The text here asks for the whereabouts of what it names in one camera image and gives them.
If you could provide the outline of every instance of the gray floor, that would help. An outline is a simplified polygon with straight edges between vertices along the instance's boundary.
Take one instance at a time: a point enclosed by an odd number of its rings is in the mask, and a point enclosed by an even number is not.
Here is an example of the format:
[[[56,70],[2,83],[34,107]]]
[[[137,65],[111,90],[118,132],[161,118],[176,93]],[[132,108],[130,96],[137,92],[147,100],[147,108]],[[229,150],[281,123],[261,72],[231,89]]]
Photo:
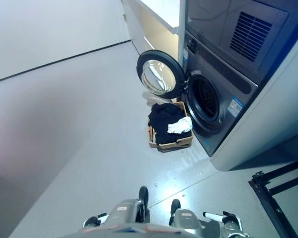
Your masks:
[[[0,83],[0,238],[15,227],[11,238],[73,233],[141,185],[152,223],[167,225],[178,198],[200,219],[227,210],[253,236],[279,237],[247,182],[287,161],[219,172],[196,139],[183,150],[150,149],[137,58],[126,43]],[[218,225],[202,220],[206,237],[218,237]]]

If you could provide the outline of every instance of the front-loading washer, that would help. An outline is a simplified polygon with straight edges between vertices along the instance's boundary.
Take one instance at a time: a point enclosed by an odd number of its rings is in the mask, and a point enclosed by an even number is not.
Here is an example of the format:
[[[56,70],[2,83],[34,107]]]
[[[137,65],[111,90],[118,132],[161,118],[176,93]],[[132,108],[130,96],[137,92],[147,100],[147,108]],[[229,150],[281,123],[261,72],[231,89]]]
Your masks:
[[[186,31],[183,67],[165,52],[150,50],[137,62],[142,84],[162,98],[186,105],[193,131],[208,155],[213,155],[236,124],[257,85]]]

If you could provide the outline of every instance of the metal stand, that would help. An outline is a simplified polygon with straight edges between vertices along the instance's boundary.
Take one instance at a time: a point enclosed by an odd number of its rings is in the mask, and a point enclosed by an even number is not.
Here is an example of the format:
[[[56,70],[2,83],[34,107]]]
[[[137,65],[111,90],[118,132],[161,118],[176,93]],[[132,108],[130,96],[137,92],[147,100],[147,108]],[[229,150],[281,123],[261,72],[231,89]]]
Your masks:
[[[281,238],[298,238],[298,235],[273,196],[298,185],[298,178],[292,179],[271,189],[266,188],[266,185],[269,184],[271,179],[296,169],[298,169],[298,161],[266,174],[260,171],[253,175],[253,179],[248,182],[254,189]]]

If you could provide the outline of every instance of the white cloth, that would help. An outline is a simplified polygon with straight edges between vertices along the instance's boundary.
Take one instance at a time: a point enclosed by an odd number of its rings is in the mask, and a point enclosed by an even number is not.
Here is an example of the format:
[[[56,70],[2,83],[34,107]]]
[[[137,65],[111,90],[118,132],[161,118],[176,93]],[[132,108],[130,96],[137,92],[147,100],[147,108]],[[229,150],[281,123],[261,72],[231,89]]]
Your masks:
[[[192,121],[190,117],[181,118],[174,124],[168,124],[168,133],[181,134],[192,129]]]

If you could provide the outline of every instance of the shelf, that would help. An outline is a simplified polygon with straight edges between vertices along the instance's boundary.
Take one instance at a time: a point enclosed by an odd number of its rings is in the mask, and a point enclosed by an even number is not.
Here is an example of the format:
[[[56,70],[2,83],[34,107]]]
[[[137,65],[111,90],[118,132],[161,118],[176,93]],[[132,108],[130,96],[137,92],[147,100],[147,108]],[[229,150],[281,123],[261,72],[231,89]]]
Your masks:
[[[137,0],[172,34],[178,34],[180,0]]]

